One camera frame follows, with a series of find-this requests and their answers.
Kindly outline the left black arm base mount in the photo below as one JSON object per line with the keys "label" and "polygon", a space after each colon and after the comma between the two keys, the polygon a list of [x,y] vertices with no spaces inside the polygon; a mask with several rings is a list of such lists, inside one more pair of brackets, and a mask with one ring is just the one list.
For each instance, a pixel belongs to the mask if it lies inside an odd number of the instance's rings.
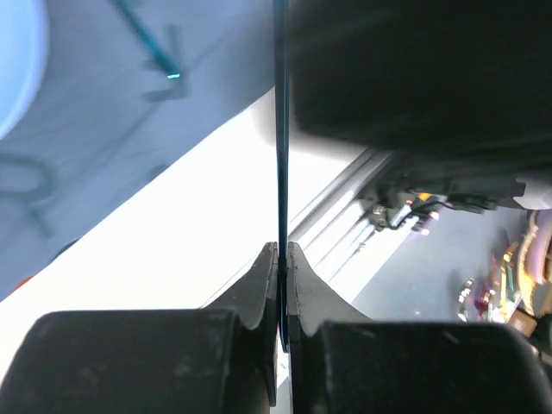
{"label": "left black arm base mount", "polygon": [[377,232],[401,229],[414,218],[413,232],[426,233],[425,226],[439,218],[445,197],[416,189],[405,173],[388,173],[367,183],[358,195],[363,218]]}

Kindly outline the light blue plate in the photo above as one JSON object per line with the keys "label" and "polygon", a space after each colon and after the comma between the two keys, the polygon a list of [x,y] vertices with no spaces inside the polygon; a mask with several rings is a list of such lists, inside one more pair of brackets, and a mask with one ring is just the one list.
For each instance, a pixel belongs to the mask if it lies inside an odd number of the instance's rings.
{"label": "light blue plate", "polygon": [[27,113],[41,87],[49,53],[49,16],[42,0],[1,1],[1,136]]}

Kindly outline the blue letter-print placemat cloth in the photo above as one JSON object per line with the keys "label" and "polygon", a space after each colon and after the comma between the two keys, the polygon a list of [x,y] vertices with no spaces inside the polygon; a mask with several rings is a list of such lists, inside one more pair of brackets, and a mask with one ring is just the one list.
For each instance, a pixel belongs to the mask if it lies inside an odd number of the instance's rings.
{"label": "blue letter-print placemat cloth", "polygon": [[134,1],[177,62],[154,64],[110,1],[50,1],[50,54],[1,143],[1,293],[38,273],[273,86],[268,1]]}

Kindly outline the blue metallic spoon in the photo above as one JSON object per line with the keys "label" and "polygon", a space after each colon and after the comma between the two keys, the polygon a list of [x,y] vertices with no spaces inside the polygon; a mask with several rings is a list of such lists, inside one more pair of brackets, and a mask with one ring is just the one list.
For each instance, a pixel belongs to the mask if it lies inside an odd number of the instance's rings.
{"label": "blue metallic spoon", "polygon": [[111,1],[128,25],[132,28],[135,35],[146,48],[154,63],[165,73],[169,79],[181,78],[181,69],[173,57],[159,44],[152,32],[147,28],[141,18],[132,10],[129,3],[124,0]]}

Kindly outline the blue metallic fork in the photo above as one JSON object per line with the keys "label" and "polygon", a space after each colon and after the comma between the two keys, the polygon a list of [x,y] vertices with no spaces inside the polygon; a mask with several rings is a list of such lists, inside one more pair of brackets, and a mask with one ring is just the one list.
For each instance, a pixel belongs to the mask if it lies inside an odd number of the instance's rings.
{"label": "blue metallic fork", "polygon": [[278,298],[279,337],[288,353],[287,323],[287,248],[288,248],[288,173],[289,173],[289,79],[285,55],[285,29],[288,2],[273,0],[273,61],[275,143],[278,185]]}

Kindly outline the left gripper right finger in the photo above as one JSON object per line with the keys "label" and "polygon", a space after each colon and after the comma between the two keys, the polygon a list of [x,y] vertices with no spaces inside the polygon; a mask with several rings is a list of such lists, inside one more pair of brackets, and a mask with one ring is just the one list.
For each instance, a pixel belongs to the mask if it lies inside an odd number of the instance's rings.
{"label": "left gripper right finger", "polygon": [[548,413],[551,385],[514,329],[383,323],[287,259],[290,394],[295,413]]}

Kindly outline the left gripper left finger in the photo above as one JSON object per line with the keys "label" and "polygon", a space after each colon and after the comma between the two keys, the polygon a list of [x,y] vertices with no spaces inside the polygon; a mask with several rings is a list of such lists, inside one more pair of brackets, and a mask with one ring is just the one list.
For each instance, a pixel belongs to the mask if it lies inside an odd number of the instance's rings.
{"label": "left gripper left finger", "polygon": [[267,413],[276,403],[277,249],[203,309],[39,318],[1,385],[4,413]]}

